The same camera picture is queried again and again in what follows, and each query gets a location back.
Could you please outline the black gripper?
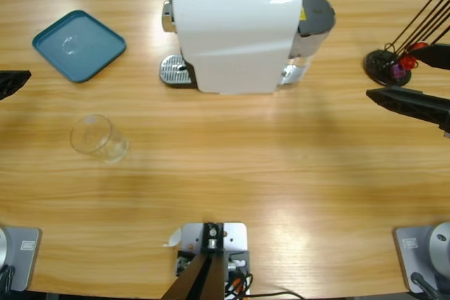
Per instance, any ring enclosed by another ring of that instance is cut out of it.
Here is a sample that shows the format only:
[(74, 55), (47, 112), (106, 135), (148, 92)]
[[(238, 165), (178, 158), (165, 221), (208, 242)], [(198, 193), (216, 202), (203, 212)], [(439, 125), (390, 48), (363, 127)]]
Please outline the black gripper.
[[(409, 54), (430, 67), (450, 70), (449, 49), (448, 44), (432, 44)], [(436, 124), (450, 138), (449, 99), (399, 86), (369, 89), (366, 95), (389, 111)]]

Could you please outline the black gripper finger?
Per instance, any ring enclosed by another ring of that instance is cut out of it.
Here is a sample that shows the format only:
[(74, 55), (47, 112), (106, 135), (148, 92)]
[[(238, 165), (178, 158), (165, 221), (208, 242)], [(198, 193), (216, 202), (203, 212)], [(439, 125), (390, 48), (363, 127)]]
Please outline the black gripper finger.
[(26, 84), (30, 77), (29, 70), (0, 71), (0, 100), (12, 96)]

